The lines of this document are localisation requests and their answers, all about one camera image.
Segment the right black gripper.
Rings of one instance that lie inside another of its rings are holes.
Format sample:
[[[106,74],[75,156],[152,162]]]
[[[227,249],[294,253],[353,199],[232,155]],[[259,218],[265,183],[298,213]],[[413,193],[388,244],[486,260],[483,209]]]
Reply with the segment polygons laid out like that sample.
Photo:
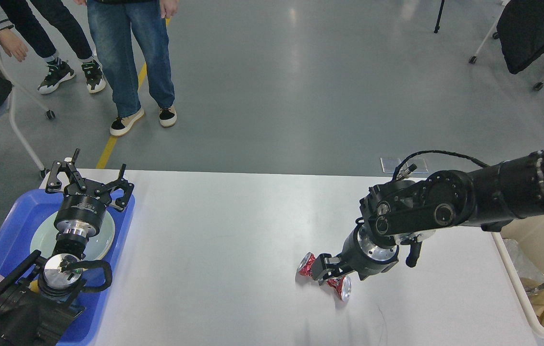
[[[343,243],[341,257],[319,254],[310,267],[310,277],[323,285],[328,280],[341,279],[353,272],[360,280],[384,273],[398,263],[397,246],[382,247],[371,241],[364,226],[356,226]]]

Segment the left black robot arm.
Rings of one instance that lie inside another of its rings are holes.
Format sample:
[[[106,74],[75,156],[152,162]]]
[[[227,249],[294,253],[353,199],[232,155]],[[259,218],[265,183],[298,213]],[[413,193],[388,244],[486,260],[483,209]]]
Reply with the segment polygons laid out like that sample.
[[[0,346],[55,346],[85,311],[79,294],[96,294],[112,284],[111,264],[86,259],[89,240],[100,234],[107,208],[127,208],[134,184],[126,164],[109,183],[85,179],[68,161],[56,161],[45,191],[63,193],[54,220],[55,245],[49,256],[33,250],[0,281]]]

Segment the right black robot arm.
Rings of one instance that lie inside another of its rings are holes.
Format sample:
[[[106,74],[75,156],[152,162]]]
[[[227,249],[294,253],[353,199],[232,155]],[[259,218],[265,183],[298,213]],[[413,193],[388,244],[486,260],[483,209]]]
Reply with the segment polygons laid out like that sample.
[[[365,280],[391,269],[399,246],[409,246],[406,265],[415,267],[430,231],[465,225],[499,232],[514,219],[544,215],[544,149],[480,167],[438,171],[418,182],[395,171],[360,200],[361,218],[340,254],[305,258],[305,270],[320,283],[352,272]]]

